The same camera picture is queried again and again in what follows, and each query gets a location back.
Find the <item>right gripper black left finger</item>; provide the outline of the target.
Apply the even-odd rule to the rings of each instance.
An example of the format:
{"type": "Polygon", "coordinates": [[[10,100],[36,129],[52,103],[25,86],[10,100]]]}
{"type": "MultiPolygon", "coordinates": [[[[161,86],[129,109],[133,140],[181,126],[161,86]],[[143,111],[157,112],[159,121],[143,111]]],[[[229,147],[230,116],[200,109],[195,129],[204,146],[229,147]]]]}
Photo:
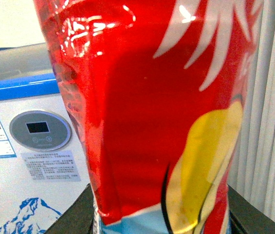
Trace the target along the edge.
{"type": "Polygon", "coordinates": [[[45,233],[92,234],[93,219],[93,192],[88,184],[73,205],[45,233]]]}

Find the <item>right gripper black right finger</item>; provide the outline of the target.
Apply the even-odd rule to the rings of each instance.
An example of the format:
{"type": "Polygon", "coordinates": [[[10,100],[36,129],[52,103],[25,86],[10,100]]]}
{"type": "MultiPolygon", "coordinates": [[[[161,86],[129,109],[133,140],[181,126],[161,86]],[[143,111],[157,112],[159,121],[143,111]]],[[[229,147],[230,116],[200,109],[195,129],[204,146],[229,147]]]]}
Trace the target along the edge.
{"type": "Polygon", "coordinates": [[[233,234],[275,234],[275,222],[228,187],[231,232],[233,234]]]}

